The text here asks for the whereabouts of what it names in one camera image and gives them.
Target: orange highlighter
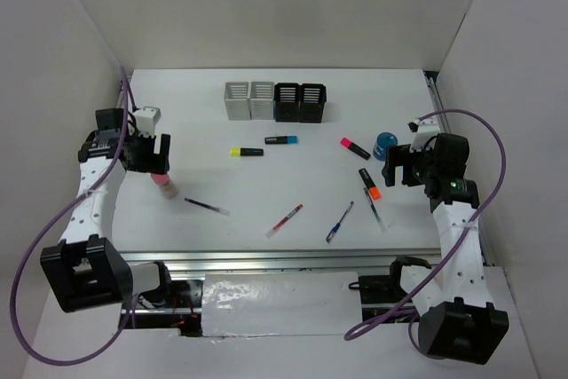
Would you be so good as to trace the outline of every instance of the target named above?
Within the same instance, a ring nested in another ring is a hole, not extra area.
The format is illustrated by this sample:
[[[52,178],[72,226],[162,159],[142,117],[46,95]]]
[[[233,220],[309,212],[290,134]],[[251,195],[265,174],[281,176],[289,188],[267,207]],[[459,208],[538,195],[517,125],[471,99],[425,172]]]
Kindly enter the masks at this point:
[[[380,199],[381,192],[376,187],[375,183],[373,182],[373,179],[371,179],[371,176],[369,175],[369,172],[367,172],[367,169],[365,168],[359,169],[359,174],[361,176],[361,179],[363,179],[363,182],[365,183],[367,190],[369,190],[369,194],[371,194],[371,197],[373,197],[373,200]]]

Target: pink cap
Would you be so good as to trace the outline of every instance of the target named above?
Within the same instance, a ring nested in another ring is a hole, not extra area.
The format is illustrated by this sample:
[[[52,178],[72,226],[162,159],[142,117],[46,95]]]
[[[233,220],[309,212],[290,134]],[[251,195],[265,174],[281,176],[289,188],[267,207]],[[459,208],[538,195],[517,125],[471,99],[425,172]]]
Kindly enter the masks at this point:
[[[166,173],[165,175],[158,175],[157,173],[151,173],[150,177],[158,186],[165,186],[169,183],[170,177]]]
[[[347,138],[343,138],[343,139],[341,140],[341,145],[342,145],[342,146],[346,146],[347,148],[349,148],[349,146],[351,145],[351,141],[350,141],[349,139],[347,139]]]

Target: white basket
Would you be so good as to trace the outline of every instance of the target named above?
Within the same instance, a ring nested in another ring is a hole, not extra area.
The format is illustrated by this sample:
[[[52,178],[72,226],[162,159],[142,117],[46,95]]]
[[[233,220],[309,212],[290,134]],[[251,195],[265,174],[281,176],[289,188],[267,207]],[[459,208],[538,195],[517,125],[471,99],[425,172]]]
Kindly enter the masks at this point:
[[[274,119],[274,82],[250,84],[250,116],[257,120]]]
[[[229,120],[250,120],[249,82],[225,84],[225,107]]]

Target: pink lid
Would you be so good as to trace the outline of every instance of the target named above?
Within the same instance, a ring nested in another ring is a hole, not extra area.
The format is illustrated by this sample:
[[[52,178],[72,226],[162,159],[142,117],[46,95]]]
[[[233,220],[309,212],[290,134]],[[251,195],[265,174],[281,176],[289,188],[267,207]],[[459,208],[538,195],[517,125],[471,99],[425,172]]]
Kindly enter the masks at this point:
[[[170,177],[166,173],[165,175],[158,175],[157,173],[151,173],[150,177],[158,186],[165,186],[169,183]]]

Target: white wall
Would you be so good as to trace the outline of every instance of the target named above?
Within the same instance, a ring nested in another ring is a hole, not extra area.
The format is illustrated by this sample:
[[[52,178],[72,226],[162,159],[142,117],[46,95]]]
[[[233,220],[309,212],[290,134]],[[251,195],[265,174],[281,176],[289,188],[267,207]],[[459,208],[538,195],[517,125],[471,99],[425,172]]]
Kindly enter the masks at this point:
[[[25,247],[75,195],[76,151],[94,110],[115,103],[119,79],[70,0],[0,0],[0,11],[0,376],[12,379],[27,359],[9,321],[12,276]],[[46,295],[35,253],[19,292],[30,341]]]
[[[134,68],[439,69],[470,0],[82,0]]]
[[[438,78],[445,107],[493,123],[508,156],[505,186],[483,216],[506,266],[542,378],[566,377],[568,326],[568,0],[473,0]],[[469,118],[470,175],[487,195],[497,148]]]

